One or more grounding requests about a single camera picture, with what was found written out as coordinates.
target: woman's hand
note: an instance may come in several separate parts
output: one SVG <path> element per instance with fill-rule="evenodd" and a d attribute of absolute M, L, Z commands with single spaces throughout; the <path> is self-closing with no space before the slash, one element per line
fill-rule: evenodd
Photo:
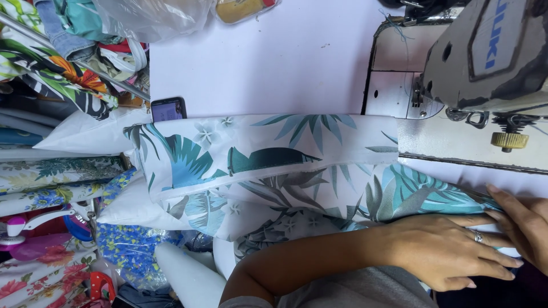
<path fill-rule="evenodd" d="M 381 242 L 389 246 L 390 263 L 436 291 L 475 288 L 468 276 L 512 280 L 514 275 L 504 267 L 523 265 L 490 247 L 513 247 L 508 239 L 483 233 L 482 243 L 477 243 L 474 233 L 463 228 L 492 223 L 484 216 L 417 215 L 381 227 Z"/>
<path fill-rule="evenodd" d="M 548 276 L 548 199 L 523 198 L 520 202 L 493 185 L 487 190 L 506 214 L 485 213 L 500 223 L 517 251 Z"/>

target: sewing machine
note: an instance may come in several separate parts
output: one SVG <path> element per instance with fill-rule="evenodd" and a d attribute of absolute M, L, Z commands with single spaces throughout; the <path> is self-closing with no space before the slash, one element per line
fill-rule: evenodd
<path fill-rule="evenodd" d="M 439 114 L 477 129 L 492 120 L 492 145 L 525 148 L 548 119 L 548 1 L 424 2 L 436 1 L 401 1 L 406 17 L 388 16 L 375 34 L 365 114 Z"/>

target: gray shirt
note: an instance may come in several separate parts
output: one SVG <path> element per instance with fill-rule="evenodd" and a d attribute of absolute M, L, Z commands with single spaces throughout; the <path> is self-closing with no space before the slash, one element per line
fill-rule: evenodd
<path fill-rule="evenodd" d="M 277 308 L 436 308 L 417 278 L 400 267 L 382 266 L 315 280 L 276 299 Z M 273 308 L 266 300 L 241 296 L 219 308 Z"/>

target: person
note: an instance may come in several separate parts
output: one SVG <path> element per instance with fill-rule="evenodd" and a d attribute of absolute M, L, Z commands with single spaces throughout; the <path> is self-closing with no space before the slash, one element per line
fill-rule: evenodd
<path fill-rule="evenodd" d="M 417 215 L 384 226 L 289 241 L 247 256 L 230 276 L 220 308 L 436 307 L 435 291 L 475 288 L 470 276 L 512 280 L 523 262 L 548 275 L 548 199 L 518 201 L 488 185 L 506 212 Z M 497 221 L 506 236 L 464 227 Z"/>

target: silver ring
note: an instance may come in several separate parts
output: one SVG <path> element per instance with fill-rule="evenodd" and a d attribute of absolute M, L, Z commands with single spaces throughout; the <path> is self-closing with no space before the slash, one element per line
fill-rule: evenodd
<path fill-rule="evenodd" d="M 474 241 L 476 241 L 478 243 L 481 243 L 483 241 L 483 236 L 481 235 L 481 233 L 479 233 L 476 230 L 472 230 L 472 229 L 468 229 L 468 230 L 470 230 L 470 231 L 472 231 L 472 233 L 474 233 Z"/>

